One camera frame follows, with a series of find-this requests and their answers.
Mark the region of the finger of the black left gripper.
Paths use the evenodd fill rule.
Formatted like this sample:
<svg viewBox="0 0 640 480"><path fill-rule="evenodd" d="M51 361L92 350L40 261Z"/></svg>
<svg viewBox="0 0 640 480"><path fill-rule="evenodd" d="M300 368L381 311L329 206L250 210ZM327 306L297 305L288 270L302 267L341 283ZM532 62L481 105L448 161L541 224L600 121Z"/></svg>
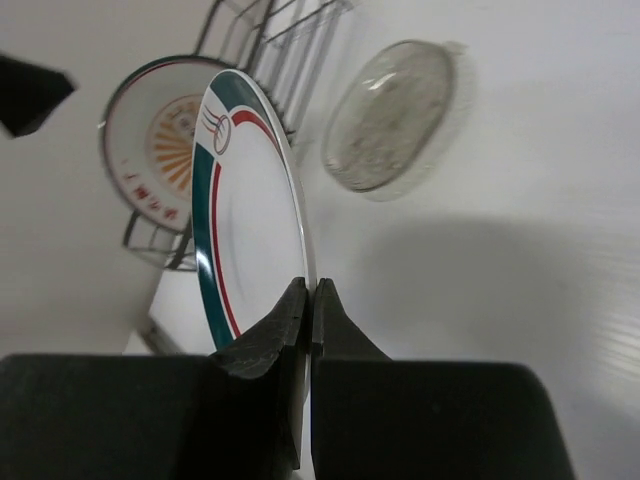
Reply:
<svg viewBox="0 0 640 480"><path fill-rule="evenodd" d="M1 125L12 138L38 131L74 91L65 72L1 53Z"/></svg>

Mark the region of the green red ring plate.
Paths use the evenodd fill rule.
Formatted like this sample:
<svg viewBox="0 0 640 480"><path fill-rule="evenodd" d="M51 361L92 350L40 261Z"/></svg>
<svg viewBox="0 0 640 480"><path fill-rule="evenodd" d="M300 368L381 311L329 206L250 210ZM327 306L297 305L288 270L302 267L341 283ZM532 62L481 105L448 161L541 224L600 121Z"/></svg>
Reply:
<svg viewBox="0 0 640 480"><path fill-rule="evenodd" d="M206 88L193 140L192 233L217 350L276 305L295 278L317 285L296 158L266 93L227 69Z"/></svg>

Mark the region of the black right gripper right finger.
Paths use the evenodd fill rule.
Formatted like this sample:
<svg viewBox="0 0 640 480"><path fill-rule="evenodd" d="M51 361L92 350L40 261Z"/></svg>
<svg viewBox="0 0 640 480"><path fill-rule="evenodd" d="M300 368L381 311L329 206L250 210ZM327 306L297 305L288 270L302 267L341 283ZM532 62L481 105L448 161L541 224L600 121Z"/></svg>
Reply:
<svg viewBox="0 0 640 480"><path fill-rule="evenodd" d="M394 360L348 317L334 282L312 315L311 455L319 479L571 479L527 367Z"/></svg>

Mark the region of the clear glass plate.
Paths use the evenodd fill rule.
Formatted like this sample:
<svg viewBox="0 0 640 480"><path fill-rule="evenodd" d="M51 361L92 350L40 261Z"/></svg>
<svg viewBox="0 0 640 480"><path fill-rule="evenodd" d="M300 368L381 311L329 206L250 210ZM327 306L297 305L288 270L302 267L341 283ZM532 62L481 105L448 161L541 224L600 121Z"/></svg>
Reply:
<svg viewBox="0 0 640 480"><path fill-rule="evenodd" d="M443 123L455 80L453 54L442 44L405 40L379 51L331 114L322 142L326 171L357 193L398 180Z"/></svg>

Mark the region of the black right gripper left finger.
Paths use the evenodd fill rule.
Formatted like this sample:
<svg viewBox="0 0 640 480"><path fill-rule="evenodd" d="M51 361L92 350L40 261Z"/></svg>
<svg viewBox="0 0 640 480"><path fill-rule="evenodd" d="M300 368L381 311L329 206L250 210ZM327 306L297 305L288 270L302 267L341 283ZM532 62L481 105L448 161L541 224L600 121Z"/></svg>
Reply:
<svg viewBox="0 0 640 480"><path fill-rule="evenodd" d="M300 466L306 285L209 356L1 362L5 479L287 479Z"/></svg>

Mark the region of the orange sunburst plate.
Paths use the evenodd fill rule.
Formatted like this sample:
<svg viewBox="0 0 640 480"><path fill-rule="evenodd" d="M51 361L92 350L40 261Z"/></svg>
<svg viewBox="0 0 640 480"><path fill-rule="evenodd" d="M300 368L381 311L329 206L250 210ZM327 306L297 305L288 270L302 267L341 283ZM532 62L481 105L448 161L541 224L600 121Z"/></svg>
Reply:
<svg viewBox="0 0 640 480"><path fill-rule="evenodd" d="M132 210L170 232L181 232L190 218L203 95L228 67L197 55L151 61L118 86L99 124L99 149L114 189Z"/></svg>

